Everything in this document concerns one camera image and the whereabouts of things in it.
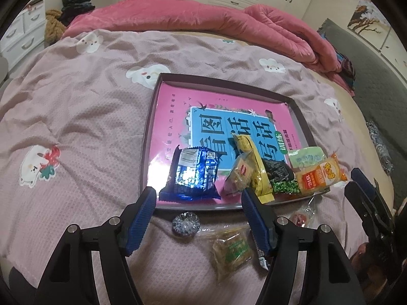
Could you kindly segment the blue cookie packet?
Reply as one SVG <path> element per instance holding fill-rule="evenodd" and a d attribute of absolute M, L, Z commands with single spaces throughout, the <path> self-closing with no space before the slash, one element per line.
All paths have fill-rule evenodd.
<path fill-rule="evenodd" d="M 219 155 L 207 147 L 175 148 L 166 185 L 159 192 L 165 202 L 219 200 L 215 182 Z"/>

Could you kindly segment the small silver foil candy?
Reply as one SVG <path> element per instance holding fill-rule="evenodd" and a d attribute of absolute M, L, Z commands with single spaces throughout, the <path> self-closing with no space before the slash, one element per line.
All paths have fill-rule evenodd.
<path fill-rule="evenodd" d="M 172 231 L 180 237 L 192 237 L 200 229 L 199 217 L 193 212 L 178 214 L 172 220 Z"/>

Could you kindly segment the pink rolled duvet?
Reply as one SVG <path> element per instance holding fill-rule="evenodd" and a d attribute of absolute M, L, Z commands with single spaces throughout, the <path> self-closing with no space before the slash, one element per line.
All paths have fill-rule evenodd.
<path fill-rule="evenodd" d="M 287 56 L 354 93 L 341 77 L 341 63 L 327 40 L 299 18 L 264 4 L 238 10 L 193 0 L 121 0 L 75 17 L 63 35 L 99 29 L 210 32 L 238 39 Z"/>

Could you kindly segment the colourful clothes by headboard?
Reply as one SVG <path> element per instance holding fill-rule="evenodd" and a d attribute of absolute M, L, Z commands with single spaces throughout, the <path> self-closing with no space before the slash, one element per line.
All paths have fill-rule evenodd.
<path fill-rule="evenodd" d="M 351 60 L 347 56 L 338 52 L 337 50 L 335 52 L 337 55 L 337 61 L 341 65 L 341 70 L 337 74 L 337 80 L 344 89 L 353 94 L 353 91 L 355 90 L 356 79 L 355 68 Z"/>

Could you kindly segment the clear green label pastry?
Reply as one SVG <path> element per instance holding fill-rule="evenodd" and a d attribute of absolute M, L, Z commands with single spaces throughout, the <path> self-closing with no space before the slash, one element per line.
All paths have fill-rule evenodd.
<path fill-rule="evenodd" d="M 253 258 L 249 231 L 248 225 L 244 224 L 209 229 L 198 234 L 198 245 L 214 268 L 218 283 L 234 275 Z"/>

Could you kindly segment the yellow snack packet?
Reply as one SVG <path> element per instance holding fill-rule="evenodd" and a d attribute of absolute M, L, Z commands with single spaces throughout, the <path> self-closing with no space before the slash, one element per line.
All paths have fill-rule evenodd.
<path fill-rule="evenodd" d="M 250 187 L 262 204 L 273 202 L 274 195 L 272 187 L 266 173 L 265 165 L 263 164 L 254 141 L 249 135 L 243 134 L 234 134 L 233 139 L 238 150 L 242 154 L 247 154 L 248 162 L 253 167 Z"/>

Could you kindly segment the grey padded headboard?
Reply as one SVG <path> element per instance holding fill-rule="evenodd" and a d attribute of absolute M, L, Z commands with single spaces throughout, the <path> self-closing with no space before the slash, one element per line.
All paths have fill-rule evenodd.
<path fill-rule="evenodd" d="M 397 209 L 406 198 L 406 87 L 365 43 L 332 20 L 326 19 L 318 32 L 355 68 L 355 102 L 389 151 Z"/>

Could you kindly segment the pile of dark clothes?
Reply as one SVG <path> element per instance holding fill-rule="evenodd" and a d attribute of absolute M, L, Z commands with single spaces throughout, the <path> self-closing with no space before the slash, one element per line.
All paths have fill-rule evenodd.
<path fill-rule="evenodd" d="M 70 25 L 77 16 L 95 9 L 92 0 L 62 0 L 62 5 L 59 21 L 65 26 Z"/>

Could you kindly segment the green pastry packet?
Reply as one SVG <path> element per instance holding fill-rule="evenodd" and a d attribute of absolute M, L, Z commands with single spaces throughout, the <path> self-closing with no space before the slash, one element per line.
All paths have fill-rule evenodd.
<path fill-rule="evenodd" d="M 288 157 L 293 169 L 311 167 L 326 159 L 326 155 L 322 148 L 317 146 L 289 150 Z"/>

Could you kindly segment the tree wall painting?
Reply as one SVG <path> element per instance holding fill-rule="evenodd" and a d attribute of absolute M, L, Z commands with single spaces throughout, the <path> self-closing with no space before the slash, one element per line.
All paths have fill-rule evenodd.
<path fill-rule="evenodd" d="M 347 28 L 380 50 L 390 32 L 390 23 L 371 0 L 359 0 Z"/>

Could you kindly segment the orange yellow snack bag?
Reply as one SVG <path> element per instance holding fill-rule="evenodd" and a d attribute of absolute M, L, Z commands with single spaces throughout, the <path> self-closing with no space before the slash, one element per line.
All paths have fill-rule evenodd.
<path fill-rule="evenodd" d="M 312 195 L 323 191 L 341 181 L 347 181 L 345 171 L 341 168 L 336 153 L 295 173 L 299 190 L 303 195 Z"/>

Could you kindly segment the white drawer cabinet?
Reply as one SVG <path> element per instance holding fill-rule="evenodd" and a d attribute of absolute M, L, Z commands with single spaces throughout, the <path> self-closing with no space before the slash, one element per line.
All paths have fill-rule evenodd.
<path fill-rule="evenodd" d="M 8 62 L 8 70 L 44 43 L 45 30 L 45 1 L 32 0 L 16 16 L 1 39 L 1 56 Z"/>

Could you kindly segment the green peas snack bag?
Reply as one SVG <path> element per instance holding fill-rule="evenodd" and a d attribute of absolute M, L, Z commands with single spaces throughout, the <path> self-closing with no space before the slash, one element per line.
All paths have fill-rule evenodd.
<path fill-rule="evenodd" d="M 299 184 L 293 170 L 284 162 L 276 160 L 262 160 L 273 193 L 300 194 Z"/>

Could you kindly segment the pink quilted bedspread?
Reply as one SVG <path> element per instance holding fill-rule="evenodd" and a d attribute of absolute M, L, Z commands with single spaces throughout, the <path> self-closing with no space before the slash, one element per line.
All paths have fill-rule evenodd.
<path fill-rule="evenodd" d="M 99 226 L 141 193 L 143 133 L 158 71 L 289 96 L 317 144 L 393 199 L 365 120 L 338 85 L 253 45 L 170 32 L 97 30 L 34 56 L 1 98 L 1 261 L 28 302 L 63 232 Z"/>

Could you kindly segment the small clear red candy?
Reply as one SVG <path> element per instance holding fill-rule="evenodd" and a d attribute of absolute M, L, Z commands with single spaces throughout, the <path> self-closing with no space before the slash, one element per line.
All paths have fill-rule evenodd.
<path fill-rule="evenodd" d="M 307 228 L 310 226 L 316 214 L 315 198 L 312 197 L 305 205 L 302 205 L 289 218 L 296 226 Z"/>

